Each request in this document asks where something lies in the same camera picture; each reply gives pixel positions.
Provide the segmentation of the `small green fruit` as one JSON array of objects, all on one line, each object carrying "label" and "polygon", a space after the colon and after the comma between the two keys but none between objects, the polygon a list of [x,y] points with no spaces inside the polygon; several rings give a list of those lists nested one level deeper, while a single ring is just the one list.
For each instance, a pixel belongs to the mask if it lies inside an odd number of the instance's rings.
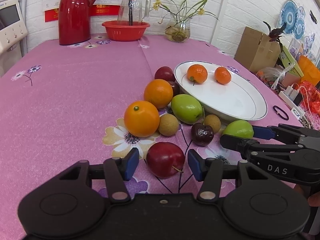
[{"label": "small green fruit", "polygon": [[253,138],[253,126],[245,120],[236,120],[227,125],[222,132],[223,135],[251,139]]}]

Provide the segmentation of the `dark cherry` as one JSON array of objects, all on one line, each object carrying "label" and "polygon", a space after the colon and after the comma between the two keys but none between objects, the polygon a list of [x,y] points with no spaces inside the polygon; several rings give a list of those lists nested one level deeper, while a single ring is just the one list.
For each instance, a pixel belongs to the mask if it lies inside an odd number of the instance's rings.
[{"label": "dark cherry", "polygon": [[202,123],[195,123],[191,128],[191,138],[199,146],[209,145],[214,138],[214,131],[211,126]]}]

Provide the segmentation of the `brown longan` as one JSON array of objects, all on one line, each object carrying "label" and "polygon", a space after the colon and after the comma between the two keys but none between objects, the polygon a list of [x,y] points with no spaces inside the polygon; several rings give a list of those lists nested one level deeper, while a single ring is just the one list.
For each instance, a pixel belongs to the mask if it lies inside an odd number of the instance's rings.
[{"label": "brown longan", "polygon": [[210,126],[214,133],[219,132],[219,130],[221,129],[220,119],[216,115],[213,115],[213,114],[207,115],[204,118],[204,125]]},{"label": "brown longan", "polygon": [[166,137],[175,135],[179,129],[178,119],[172,114],[164,114],[160,116],[160,123],[158,127],[159,133]]}]

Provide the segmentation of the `red apple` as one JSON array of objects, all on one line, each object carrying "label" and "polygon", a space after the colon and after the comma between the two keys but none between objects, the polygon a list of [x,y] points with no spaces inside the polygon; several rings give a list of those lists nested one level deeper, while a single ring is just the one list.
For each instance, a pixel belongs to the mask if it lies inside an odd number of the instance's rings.
[{"label": "red apple", "polygon": [[183,173],[185,155],[179,146],[171,142],[155,143],[145,159],[150,172],[158,178],[167,179]]}]

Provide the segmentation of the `large orange green navel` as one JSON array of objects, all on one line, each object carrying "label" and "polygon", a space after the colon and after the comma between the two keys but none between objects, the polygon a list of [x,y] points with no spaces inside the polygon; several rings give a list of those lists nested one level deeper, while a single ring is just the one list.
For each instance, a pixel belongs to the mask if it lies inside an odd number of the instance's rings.
[{"label": "large orange green navel", "polygon": [[146,138],[153,135],[158,129],[159,122],[157,108],[147,101],[131,103],[124,114],[127,130],[136,137]]}]

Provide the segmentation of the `white power strip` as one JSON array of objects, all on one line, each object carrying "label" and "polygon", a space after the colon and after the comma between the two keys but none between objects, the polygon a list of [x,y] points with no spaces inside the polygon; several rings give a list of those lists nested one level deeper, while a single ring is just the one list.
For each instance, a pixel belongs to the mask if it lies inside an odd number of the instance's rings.
[{"label": "white power strip", "polygon": [[305,111],[300,107],[302,94],[298,89],[294,89],[293,85],[288,86],[284,91],[280,91],[278,96],[297,119],[304,117]]}]

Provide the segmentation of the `white oval plate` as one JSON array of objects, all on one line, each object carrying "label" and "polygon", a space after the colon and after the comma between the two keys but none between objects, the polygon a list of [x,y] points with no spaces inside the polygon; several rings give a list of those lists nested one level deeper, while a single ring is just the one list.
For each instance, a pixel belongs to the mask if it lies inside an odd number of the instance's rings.
[{"label": "white oval plate", "polygon": [[[204,66],[208,72],[203,84],[187,78],[187,70],[193,64]],[[230,83],[222,85],[214,78],[218,65],[203,61],[186,61],[174,69],[181,91],[196,98],[204,109],[224,120],[258,121],[267,116],[268,106],[263,95],[248,80],[231,72]]]}]

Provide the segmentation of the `white plastic bag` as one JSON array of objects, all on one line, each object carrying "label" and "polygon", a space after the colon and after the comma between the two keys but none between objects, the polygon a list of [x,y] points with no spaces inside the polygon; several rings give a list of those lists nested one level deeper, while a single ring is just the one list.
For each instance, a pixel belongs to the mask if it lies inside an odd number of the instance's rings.
[{"label": "white plastic bag", "polygon": [[281,80],[284,79],[285,75],[294,68],[295,64],[290,65],[284,69],[279,69],[276,67],[266,67],[258,72],[259,76],[263,80],[273,81],[273,85],[271,86],[272,90],[275,90],[277,85],[280,83]]}]

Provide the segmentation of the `orange plastic container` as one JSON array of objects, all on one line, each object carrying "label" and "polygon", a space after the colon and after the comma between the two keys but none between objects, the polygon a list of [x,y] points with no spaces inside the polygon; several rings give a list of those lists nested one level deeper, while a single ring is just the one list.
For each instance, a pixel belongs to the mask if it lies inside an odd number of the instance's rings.
[{"label": "orange plastic container", "polygon": [[308,81],[314,86],[319,83],[320,71],[306,56],[300,56],[298,65],[303,72],[303,77],[300,80],[301,82]]}]

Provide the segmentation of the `large green mango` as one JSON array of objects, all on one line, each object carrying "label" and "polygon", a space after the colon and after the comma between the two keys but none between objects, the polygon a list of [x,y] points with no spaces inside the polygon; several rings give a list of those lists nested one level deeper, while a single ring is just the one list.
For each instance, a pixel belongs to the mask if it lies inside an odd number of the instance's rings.
[{"label": "large green mango", "polygon": [[171,101],[171,109],[178,120],[189,125],[196,123],[203,116],[200,102],[188,94],[174,96]]}]

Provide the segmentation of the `small mandarin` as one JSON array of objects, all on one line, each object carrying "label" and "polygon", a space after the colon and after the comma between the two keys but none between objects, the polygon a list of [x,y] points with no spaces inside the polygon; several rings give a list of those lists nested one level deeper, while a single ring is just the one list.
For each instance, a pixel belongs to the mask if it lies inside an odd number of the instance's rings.
[{"label": "small mandarin", "polygon": [[214,72],[216,81],[222,85],[226,85],[231,82],[232,76],[225,67],[217,67]]}]

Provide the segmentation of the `pink floral tablecloth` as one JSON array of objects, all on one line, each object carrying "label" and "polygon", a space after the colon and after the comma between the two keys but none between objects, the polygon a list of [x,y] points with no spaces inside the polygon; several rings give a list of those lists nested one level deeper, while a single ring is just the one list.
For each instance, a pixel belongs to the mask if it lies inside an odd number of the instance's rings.
[{"label": "pink floral tablecloth", "polygon": [[285,103],[233,58],[202,41],[168,41],[146,35],[135,42],[110,41],[104,34],[76,46],[57,40],[31,50],[1,78],[1,239],[21,239],[21,199],[80,160],[100,164],[132,148],[146,155],[156,133],[130,135],[123,121],[128,105],[143,99],[162,66],[206,61],[236,70],[268,105],[258,126],[277,125],[273,110]]}]

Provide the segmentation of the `mandarin with stem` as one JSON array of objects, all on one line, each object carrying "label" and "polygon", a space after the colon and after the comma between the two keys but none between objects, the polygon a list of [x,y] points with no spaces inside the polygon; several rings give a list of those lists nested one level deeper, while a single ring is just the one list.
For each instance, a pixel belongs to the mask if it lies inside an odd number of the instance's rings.
[{"label": "mandarin with stem", "polygon": [[203,84],[207,77],[208,72],[201,64],[193,64],[187,70],[187,78],[193,83]]}]

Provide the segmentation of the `large orange rear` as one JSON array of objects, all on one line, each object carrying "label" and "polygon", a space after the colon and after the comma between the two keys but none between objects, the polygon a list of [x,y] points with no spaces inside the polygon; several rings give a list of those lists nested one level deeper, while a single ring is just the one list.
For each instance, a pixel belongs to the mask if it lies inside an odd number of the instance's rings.
[{"label": "large orange rear", "polygon": [[171,102],[173,89],[168,81],[155,79],[146,86],[143,97],[157,109],[163,109]]}]

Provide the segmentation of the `cardboard box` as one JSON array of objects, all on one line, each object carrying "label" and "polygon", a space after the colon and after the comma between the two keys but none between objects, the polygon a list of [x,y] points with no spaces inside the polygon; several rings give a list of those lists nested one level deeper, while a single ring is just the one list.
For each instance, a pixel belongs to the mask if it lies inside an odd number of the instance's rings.
[{"label": "cardboard box", "polygon": [[234,59],[250,72],[257,73],[267,67],[273,68],[280,52],[278,42],[270,42],[265,33],[245,27]]}]

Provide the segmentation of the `small dark plum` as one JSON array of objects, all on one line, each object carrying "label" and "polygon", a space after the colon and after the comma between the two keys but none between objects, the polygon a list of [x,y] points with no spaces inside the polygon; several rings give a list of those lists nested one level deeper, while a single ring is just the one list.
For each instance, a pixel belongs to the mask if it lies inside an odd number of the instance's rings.
[{"label": "small dark plum", "polygon": [[172,87],[172,91],[173,91],[173,96],[176,96],[178,94],[180,94],[180,87],[176,82],[173,81],[168,81],[168,83],[171,85]]}]

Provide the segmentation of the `dark red leaf plant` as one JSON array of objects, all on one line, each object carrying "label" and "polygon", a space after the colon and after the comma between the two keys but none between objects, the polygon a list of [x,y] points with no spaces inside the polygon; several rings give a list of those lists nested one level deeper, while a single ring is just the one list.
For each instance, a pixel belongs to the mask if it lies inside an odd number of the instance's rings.
[{"label": "dark red leaf plant", "polygon": [[279,46],[280,46],[280,51],[283,52],[283,44],[280,40],[280,37],[281,37],[282,33],[284,32],[284,30],[286,29],[287,23],[284,22],[284,24],[280,28],[274,28],[274,29],[271,29],[271,26],[267,22],[263,21],[263,23],[269,29],[269,34],[268,34],[269,41],[270,42],[278,42]]}]

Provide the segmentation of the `dark red plum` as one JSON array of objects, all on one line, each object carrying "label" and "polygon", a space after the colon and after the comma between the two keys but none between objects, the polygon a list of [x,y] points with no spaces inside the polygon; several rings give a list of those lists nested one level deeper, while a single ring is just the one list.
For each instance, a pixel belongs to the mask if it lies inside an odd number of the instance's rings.
[{"label": "dark red plum", "polygon": [[165,81],[175,82],[175,76],[172,69],[168,66],[159,68],[154,75],[154,79],[163,79]]}]

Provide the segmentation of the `glass vase with plant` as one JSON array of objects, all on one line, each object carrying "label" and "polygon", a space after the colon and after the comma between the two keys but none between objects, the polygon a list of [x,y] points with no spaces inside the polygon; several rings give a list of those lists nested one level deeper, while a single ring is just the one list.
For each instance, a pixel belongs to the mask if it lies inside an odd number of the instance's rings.
[{"label": "glass vase with plant", "polygon": [[191,36],[191,20],[197,16],[210,16],[219,21],[219,18],[206,9],[209,0],[199,0],[189,5],[189,0],[180,3],[174,0],[155,0],[150,11],[165,11],[165,15],[158,24],[162,24],[167,16],[170,21],[164,29],[164,35],[171,42],[183,43]]}]

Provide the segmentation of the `red plastic basin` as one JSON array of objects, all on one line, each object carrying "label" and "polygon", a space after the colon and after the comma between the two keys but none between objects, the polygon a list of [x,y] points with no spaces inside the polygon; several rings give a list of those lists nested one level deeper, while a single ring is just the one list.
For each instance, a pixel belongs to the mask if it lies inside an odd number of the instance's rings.
[{"label": "red plastic basin", "polygon": [[106,21],[102,23],[106,29],[109,39],[113,41],[130,42],[141,39],[150,24],[147,22],[134,22],[133,25],[127,23],[119,24],[118,21]]}]

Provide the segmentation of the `red thermos jug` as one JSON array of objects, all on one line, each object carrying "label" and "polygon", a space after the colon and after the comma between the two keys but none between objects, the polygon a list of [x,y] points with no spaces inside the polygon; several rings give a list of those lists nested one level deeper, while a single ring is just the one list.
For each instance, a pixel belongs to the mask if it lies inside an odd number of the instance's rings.
[{"label": "red thermos jug", "polygon": [[91,38],[89,7],[96,0],[60,0],[59,44],[73,45]]}]

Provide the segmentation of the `glass pitcher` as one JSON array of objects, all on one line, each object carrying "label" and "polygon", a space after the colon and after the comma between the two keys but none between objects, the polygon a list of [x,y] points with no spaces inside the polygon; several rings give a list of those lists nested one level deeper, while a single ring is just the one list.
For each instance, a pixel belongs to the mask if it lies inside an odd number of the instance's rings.
[{"label": "glass pitcher", "polygon": [[119,25],[141,25],[147,21],[151,0],[122,0],[117,23]]}]

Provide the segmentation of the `white appliance with screen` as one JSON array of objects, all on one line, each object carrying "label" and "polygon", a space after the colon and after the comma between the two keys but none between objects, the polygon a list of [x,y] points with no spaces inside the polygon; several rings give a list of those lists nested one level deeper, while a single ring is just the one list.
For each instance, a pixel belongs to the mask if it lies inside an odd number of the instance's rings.
[{"label": "white appliance with screen", "polygon": [[27,53],[26,0],[1,2],[1,76]]}]

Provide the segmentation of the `blue decorative wall plates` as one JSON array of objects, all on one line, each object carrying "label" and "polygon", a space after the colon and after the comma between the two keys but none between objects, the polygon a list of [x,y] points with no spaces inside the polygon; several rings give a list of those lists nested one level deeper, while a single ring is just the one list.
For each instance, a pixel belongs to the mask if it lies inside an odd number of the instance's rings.
[{"label": "blue decorative wall plates", "polygon": [[298,6],[293,0],[288,0],[280,11],[277,27],[282,27],[286,23],[283,33],[301,40],[305,33],[305,17],[304,7]]}]

